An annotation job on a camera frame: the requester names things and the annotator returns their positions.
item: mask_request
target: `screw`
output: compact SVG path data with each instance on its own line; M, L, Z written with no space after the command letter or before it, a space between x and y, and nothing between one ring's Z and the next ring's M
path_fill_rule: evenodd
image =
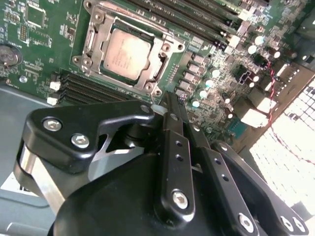
M95 19L97 19L98 21L100 21L100 20L102 19L102 16L99 15L99 14L96 14L96 15L95 15Z
M220 146L221 146L221 148L222 148L224 151L227 151L227 147L226 147L226 145L224 145L224 144L220 144Z
M61 123L56 119L47 119L43 122L44 128L56 132L62 128Z
M173 201L180 209L186 209L188 207L188 199L185 194L180 191L173 192Z
M173 120L178 120L178 117L175 114L173 114L173 113L171 114L171 117L172 117Z
M244 227L244 229L247 230L247 232L249 232L249 233L254 232L254 225L252 224L251 220L247 216L240 213L238 215L238 220L240 221L240 223Z
M199 132L199 131L200 131L199 127L198 127L198 126L196 126L196 125L194 125L194 126L193 126L193 129L194 129L194 130L196 130L197 132Z
M90 141L87 136L83 134L75 134L71 138L71 142L73 145L78 148L87 148L90 144Z
M171 50L171 45L169 45L168 43L165 43L162 46L162 50L165 51L165 52L169 52Z
M141 110L144 111L145 113L150 113L150 109L145 105L141 106Z
M290 223L290 221L288 221L284 216L280 216L284 226L286 226L286 228L290 231L293 232L294 228L292 226L292 224Z
M85 65L91 65L92 64L90 59L84 59L83 62L84 62Z
M19 81L20 81L21 83L25 84L25 83L28 81L28 79L27 79L27 77L25 77L24 75L22 75L22 76L20 76Z

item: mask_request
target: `cable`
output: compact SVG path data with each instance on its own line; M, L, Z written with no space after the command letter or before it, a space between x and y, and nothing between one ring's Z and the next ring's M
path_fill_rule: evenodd
M268 69L270 69L270 77L271 77L271 93L270 93L270 110L269 110L269 119L268 119L268 123L269 126L271 128L271 131L273 133L273 135L275 136L276 140L287 150L289 151L292 155L294 155L298 160L300 161L306 161L308 163L311 163L315 166L315 163L312 162L311 160L308 159L304 159L302 157L299 157L297 154L295 154L290 147L285 143L285 141L283 139L281 139L275 132L274 128L273 128L273 109L272 109L272 101L275 95L275 84L276 84L276 79L275 79L275 71L272 69L271 67L271 62L268 63Z

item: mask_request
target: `silver bolt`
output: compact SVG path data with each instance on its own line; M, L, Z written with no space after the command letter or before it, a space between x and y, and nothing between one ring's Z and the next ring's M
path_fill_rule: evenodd
M226 147L226 145L224 145L224 144L220 144L220 146L221 146L221 148L222 148L224 151L227 151L227 147Z
M44 128L56 132L62 128L61 123L56 119L47 119L43 122Z
M193 129L196 130L197 132L200 131L200 128L198 126L196 126L196 125L193 126Z
M302 223L295 217L293 217L293 221L294 221L295 225L300 229L300 231L305 233L306 230L305 230L304 226L302 225Z
M95 14L95 19L100 21L103 17L100 14Z
M21 83L25 84L25 83L28 81L28 79L27 79L27 77L25 77L24 75L22 75L22 76L20 76L19 81L20 81Z
M85 65L91 65L91 64L92 64L91 59L84 59L84 60L83 60L83 63L84 63Z
M188 199L185 194L180 191L173 192L173 201L180 209L186 209L188 207Z
M249 232L249 233L254 232L254 225L247 216L245 216L242 213L239 213L238 219L239 219L241 225L244 227L244 229L246 229L247 232Z
M294 228L292 226L292 224L290 223L290 221L288 221L284 216L280 216L284 226L290 231L293 232Z
M150 109L145 105L141 106L141 110L144 111L145 113L150 113Z
M78 148L87 148L90 144L90 141L87 136L83 134L75 134L71 137L71 142L73 145Z
M178 120L178 117L175 114L173 114L173 113L171 114L171 117L172 117L173 120Z

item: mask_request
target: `hole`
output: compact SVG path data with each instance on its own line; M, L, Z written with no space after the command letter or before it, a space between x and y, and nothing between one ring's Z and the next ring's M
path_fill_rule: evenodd
M172 117L173 120L178 120L177 116L175 114L173 114L173 113L171 114L171 117Z
M315 58L313 56L309 56L309 58L307 58L307 60L305 61L308 64L311 64L313 62Z
M218 164L218 165L221 165L221 162L217 159L215 159L215 162Z
M92 7L92 4L91 4L89 1L87 1L87 2L85 3L85 6L86 6L87 8L91 8L91 7Z
M251 226L251 224L249 223L248 220L245 220L245 221L244 221L244 224L245 224L247 227Z
M145 113L150 113L150 109L145 105L141 106L141 110L144 111Z
M179 160L179 161L183 161L184 160L179 154L176 155L176 159Z
M179 146L179 147L182 147L182 146L183 146L182 143L179 142L179 141L176 141L176 145Z
M229 182L228 177L226 177L225 175L222 175L222 178L223 178L226 182Z

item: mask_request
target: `white capacitor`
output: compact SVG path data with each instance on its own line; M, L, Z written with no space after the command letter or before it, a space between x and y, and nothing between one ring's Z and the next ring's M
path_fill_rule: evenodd
M249 45L247 47L247 52L252 55L254 54L255 52L257 52L257 47L255 45Z
M207 97L207 95L208 95L208 94L207 94L207 91L204 90L204 89L200 89L200 90L198 91L198 93L199 93L199 96L200 96L201 99Z
M194 108L200 107L200 102L195 98L191 101L191 104Z
M211 78L206 78L206 79L204 80L204 83L205 83L205 85L206 85L207 88L211 88L211 87L213 87L213 85L214 85L214 82L211 80Z
M220 76L220 71L219 71L219 69L217 69L217 68L215 68L215 67L210 70L210 73L211 73L211 75L212 75L213 78L217 78L217 77Z
M255 36L255 37L253 38L253 40L254 40L254 43L255 43L257 46L260 46L260 45L263 44L264 41L265 41L265 39L264 39L263 36Z

